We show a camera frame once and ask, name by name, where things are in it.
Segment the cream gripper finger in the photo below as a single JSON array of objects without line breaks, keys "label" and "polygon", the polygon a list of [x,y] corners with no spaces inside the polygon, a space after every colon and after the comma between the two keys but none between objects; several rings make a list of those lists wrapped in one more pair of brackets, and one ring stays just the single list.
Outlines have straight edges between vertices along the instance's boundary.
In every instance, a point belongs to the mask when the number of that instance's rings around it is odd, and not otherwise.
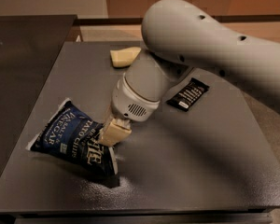
[{"label": "cream gripper finger", "polygon": [[107,126],[112,121],[113,118],[114,116],[112,112],[112,106],[110,105],[105,113],[105,126]]},{"label": "cream gripper finger", "polygon": [[101,129],[98,142],[101,145],[112,147],[131,133],[131,122],[128,119],[111,118]]}]

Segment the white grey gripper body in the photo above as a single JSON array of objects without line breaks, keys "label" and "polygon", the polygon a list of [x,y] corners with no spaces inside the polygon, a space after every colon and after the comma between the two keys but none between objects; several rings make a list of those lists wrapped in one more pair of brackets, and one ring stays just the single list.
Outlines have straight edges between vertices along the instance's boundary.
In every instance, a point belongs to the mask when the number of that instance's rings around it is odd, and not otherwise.
[{"label": "white grey gripper body", "polygon": [[115,117],[136,122],[146,121],[158,108],[160,102],[142,98],[129,86],[122,76],[112,91],[111,110]]}]

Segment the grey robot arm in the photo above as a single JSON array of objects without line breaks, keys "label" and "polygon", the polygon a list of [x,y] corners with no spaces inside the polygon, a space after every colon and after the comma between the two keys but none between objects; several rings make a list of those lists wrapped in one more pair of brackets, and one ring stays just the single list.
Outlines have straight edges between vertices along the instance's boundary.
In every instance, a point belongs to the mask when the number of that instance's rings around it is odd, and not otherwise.
[{"label": "grey robot arm", "polygon": [[98,142],[112,147],[145,121],[195,68],[222,76],[280,114],[280,43],[235,32],[191,3],[160,0],[141,25],[145,46],[112,50],[127,71],[116,84]]}]

